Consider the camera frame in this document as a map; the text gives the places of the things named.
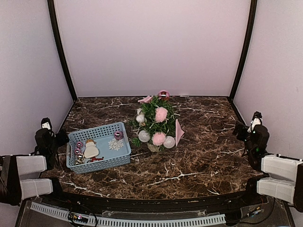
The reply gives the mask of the shiny pink bauble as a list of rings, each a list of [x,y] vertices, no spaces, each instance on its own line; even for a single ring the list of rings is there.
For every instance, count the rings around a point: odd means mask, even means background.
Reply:
[[[161,90],[161,91],[158,93],[158,97],[159,97],[159,99],[161,99],[161,100],[167,101],[167,100],[169,100],[169,98],[170,98],[170,94],[169,94],[169,92],[166,91],[166,90]]]

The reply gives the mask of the pink fabric bow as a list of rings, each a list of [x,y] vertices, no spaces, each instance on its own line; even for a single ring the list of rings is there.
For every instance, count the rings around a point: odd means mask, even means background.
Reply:
[[[147,97],[144,97],[140,100],[138,100],[138,103],[150,103],[153,99],[153,96],[147,96]]]

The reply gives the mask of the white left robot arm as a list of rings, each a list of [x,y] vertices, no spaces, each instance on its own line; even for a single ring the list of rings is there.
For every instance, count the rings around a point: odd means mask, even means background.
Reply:
[[[69,138],[65,129],[53,131],[49,118],[41,120],[41,129],[35,134],[36,147],[28,155],[0,157],[0,201],[18,206],[23,200],[48,194],[56,206],[63,206],[67,196],[57,177],[40,178],[42,172],[59,165],[58,148],[66,145]]]

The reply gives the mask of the white ball string lights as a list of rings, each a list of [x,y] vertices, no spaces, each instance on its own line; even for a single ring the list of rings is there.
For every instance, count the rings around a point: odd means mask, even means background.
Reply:
[[[138,123],[141,129],[138,135],[140,142],[152,143],[152,137],[156,132],[163,132],[166,135],[165,142],[161,146],[154,147],[158,149],[170,149],[173,148],[175,143],[175,113],[172,108],[164,107],[168,110],[168,115],[165,121],[156,122],[155,121],[155,110],[158,107],[152,108],[138,108],[137,115],[135,117],[135,122]]]

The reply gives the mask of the pink fabric triangle piece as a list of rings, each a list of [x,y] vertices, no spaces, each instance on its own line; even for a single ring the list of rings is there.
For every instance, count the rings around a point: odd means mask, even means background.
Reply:
[[[176,119],[176,121],[175,121],[175,143],[176,143],[176,147],[178,146],[179,141],[182,138],[182,136],[184,135],[184,133],[185,132],[182,130],[178,119]]]

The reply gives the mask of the pink fluffy pompom ornament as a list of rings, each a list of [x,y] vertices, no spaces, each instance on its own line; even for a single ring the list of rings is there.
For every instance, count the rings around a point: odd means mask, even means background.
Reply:
[[[166,120],[168,115],[168,110],[164,107],[158,107],[155,110],[155,121],[156,122],[163,122]]]

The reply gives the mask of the small green christmas tree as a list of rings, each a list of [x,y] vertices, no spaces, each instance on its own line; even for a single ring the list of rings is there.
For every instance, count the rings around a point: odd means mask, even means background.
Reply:
[[[141,106],[136,110],[135,118],[130,121],[131,126],[138,130],[131,139],[133,145],[140,147],[146,144],[159,152],[179,144],[184,131],[169,99],[170,94],[162,90],[157,95],[138,100]]]

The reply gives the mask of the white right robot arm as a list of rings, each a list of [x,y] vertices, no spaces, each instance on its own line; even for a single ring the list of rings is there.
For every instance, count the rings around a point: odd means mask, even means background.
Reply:
[[[260,195],[265,195],[286,201],[302,212],[303,160],[266,151],[269,132],[263,125],[262,114],[256,111],[250,125],[237,121],[233,135],[244,142],[242,156],[248,158],[252,169],[263,173],[261,177],[248,181],[242,202],[252,205]]]

